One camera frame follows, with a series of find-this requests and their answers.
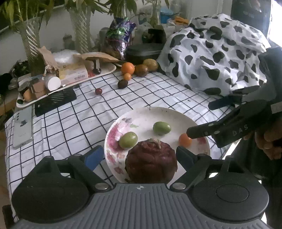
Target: white cup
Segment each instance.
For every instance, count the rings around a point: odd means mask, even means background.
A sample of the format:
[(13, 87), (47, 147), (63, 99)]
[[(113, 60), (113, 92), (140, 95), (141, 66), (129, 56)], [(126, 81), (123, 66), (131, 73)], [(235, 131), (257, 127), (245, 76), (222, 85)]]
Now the white cup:
[(61, 80), (56, 75), (46, 75), (44, 84), (49, 91), (54, 91), (61, 86)]

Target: orange cherry tomato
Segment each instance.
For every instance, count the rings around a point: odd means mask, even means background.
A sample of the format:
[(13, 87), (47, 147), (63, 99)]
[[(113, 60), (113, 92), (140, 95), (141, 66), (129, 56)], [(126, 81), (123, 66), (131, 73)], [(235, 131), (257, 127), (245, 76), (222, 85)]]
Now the orange cherry tomato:
[(123, 79), (124, 79), (124, 80), (127, 80), (127, 81), (130, 81), (130, 80), (131, 80), (131, 74), (125, 73), (125, 74), (123, 75)]
[(122, 74), (124, 75), (125, 73), (129, 73), (129, 74), (133, 74), (135, 71), (135, 67), (132, 63), (130, 62), (126, 62), (122, 65), (121, 68)]
[(187, 148), (192, 144), (192, 139), (188, 137), (186, 133), (180, 135), (178, 139), (179, 145)]

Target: purple plastic bag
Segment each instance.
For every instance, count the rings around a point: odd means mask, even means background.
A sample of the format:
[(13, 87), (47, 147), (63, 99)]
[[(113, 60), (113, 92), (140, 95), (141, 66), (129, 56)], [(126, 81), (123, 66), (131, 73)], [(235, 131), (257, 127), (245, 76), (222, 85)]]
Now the purple plastic bag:
[(114, 18), (106, 33), (103, 51), (119, 60), (125, 60), (126, 47), (135, 26), (128, 18)]

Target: red cherry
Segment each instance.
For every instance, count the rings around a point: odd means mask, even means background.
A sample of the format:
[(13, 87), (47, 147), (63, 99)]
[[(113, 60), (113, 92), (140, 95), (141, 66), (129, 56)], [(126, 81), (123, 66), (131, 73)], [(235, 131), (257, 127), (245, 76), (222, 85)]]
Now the red cherry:
[(100, 95), (100, 94), (102, 94), (102, 92), (103, 92), (103, 90), (101, 88), (97, 88), (95, 90), (96, 95)]

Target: white smartphone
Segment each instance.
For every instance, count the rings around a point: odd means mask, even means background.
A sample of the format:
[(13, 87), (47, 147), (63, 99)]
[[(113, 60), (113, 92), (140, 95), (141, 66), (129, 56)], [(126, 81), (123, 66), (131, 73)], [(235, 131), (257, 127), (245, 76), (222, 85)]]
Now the white smartphone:
[(32, 106), (16, 112), (14, 118), (13, 148), (18, 149), (33, 140)]

